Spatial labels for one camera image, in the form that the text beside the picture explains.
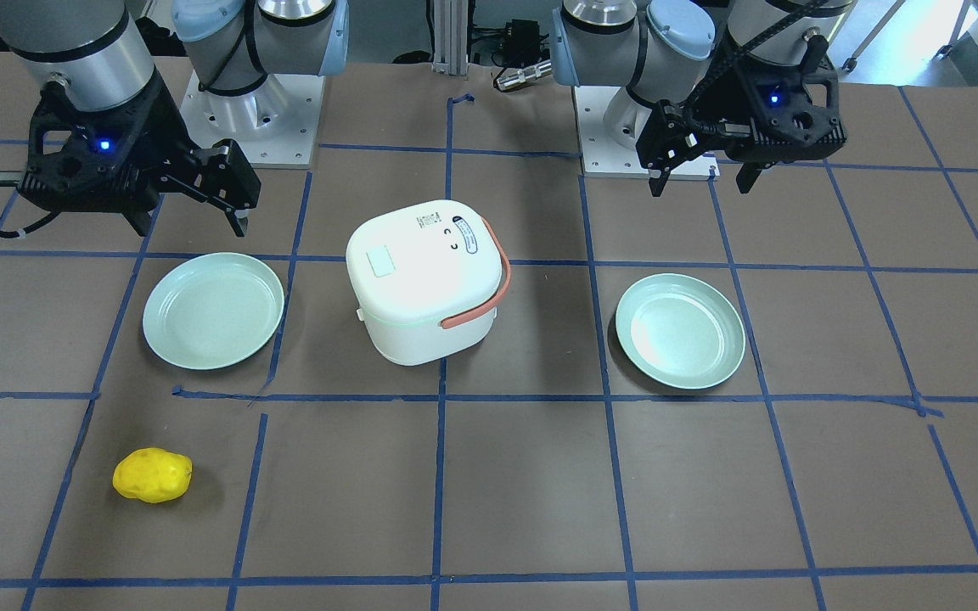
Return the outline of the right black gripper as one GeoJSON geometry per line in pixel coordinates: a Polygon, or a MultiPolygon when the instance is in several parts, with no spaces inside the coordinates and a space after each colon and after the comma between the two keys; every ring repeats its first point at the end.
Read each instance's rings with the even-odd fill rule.
{"type": "Polygon", "coordinates": [[[247,233],[261,181],[233,139],[198,149],[160,72],[131,100],[85,112],[48,81],[30,121],[20,196],[47,212],[121,214],[147,238],[161,193],[212,205],[247,233]]]}

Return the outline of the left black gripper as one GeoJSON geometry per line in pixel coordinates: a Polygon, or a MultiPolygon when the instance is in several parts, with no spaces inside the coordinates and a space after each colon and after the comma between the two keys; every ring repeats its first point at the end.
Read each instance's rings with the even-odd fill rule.
{"type": "Polygon", "coordinates": [[[777,66],[744,58],[699,95],[694,115],[669,100],[655,102],[635,144],[649,193],[660,197],[672,171],[710,151],[742,162],[741,194],[766,163],[827,158],[846,146],[838,93],[830,59],[777,66]]]}

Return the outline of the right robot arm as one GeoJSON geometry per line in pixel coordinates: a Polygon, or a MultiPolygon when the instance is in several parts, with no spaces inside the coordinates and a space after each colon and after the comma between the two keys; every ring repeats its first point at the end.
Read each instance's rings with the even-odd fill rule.
{"type": "Polygon", "coordinates": [[[242,150],[289,123],[280,75],[337,75],[348,58],[346,1],[175,1],[176,36],[222,138],[189,135],[121,1],[0,1],[0,37],[40,86],[27,161],[0,171],[0,238],[59,214],[123,216],[147,236],[163,193],[212,205],[247,232],[261,181],[242,150]]]}

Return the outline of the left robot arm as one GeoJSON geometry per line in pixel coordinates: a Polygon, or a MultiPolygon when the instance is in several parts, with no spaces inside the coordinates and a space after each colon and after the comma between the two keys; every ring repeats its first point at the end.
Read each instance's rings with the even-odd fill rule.
{"type": "Polygon", "coordinates": [[[554,79],[614,87],[618,138],[659,197],[683,163],[721,151],[748,193],[769,167],[845,147],[828,57],[852,1],[733,1],[722,27],[694,1],[564,1],[554,79]]]}

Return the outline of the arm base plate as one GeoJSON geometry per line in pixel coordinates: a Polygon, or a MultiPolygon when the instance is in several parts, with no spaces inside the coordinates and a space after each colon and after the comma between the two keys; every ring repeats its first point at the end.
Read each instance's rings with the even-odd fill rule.
{"type": "Polygon", "coordinates": [[[180,115],[198,144],[233,139],[256,169],[304,170],[316,148],[326,81],[318,75],[269,75],[254,92],[222,97],[201,92],[193,73],[180,115]]]}
{"type": "Polygon", "coordinates": [[[625,88],[573,88],[576,127],[586,177],[648,179],[636,142],[649,109],[637,104],[625,88]]]}

